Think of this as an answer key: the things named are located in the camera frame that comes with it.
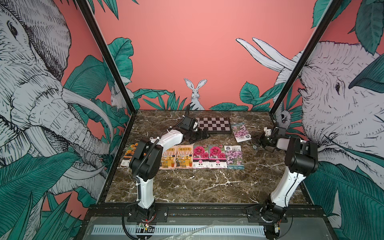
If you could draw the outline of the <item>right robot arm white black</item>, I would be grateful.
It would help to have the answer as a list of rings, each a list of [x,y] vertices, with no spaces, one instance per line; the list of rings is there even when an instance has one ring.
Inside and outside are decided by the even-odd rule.
[[[262,147],[273,147],[285,151],[285,172],[278,186],[266,201],[266,209],[287,209],[289,201],[299,184],[310,174],[317,171],[318,145],[304,141],[299,137],[286,138],[283,127],[264,128],[259,138]]]

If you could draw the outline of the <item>orange marigold seed packet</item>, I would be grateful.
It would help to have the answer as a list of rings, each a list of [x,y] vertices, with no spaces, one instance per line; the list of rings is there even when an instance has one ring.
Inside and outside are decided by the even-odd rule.
[[[127,149],[125,150],[122,161],[120,163],[121,167],[128,167],[129,166],[130,161],[131,161],[137,147],[138,147],[138,143],[130,144],[127,146]]]

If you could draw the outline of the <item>sunflower shop seed packet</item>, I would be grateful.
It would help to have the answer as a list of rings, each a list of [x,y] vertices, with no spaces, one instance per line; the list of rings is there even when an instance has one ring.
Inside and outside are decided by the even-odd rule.
[[[177,155],[177,148],[172,147],[163,152],[162,159],[161,159],[161,170],[171,170],[176,168],[176,155]]]
[[[179,145],[177,146],[176,155],[176,168],[177,169],[191,169],[193,167],[193,145]]]

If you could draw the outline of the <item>purple flower seed packet front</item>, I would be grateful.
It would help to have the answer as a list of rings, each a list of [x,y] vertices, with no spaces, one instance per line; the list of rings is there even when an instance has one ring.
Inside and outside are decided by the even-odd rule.
[[[244,170],[243,152],[241,146],[224,146],[227,168],[231,170]]]

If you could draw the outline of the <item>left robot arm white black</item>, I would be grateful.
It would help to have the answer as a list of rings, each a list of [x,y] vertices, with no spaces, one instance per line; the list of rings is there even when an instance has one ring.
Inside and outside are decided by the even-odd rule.
[[[148,211],[155,205],[153,178],[160,169],[163,153],[183,141],[195,143],[209,137],[208,131],[199,127],[196,118],[185,115],[179,123],[164,130],[159,137],[141,139],[129,164],[137,185],[138,208]]]

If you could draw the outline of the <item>pink flower seed packet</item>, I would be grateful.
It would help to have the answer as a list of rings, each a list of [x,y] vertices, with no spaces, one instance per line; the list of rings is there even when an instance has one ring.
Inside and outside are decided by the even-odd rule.
[[[227,158],[225,154],[224,145],[209,145],[209,168],[227,168]]]
[[[209,147],[208,145],[194,145],[193,168],[209,168]]]

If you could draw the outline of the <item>purple flower seed packet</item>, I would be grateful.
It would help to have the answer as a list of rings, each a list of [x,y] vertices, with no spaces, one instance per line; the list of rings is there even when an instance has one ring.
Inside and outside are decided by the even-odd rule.
[[[244,170],[243,152],[241,146],[224,146],[227,168],[231,170]]]
[[[231,128],[237,143],[251,140],[252,136],[244,123],[233,124]]]

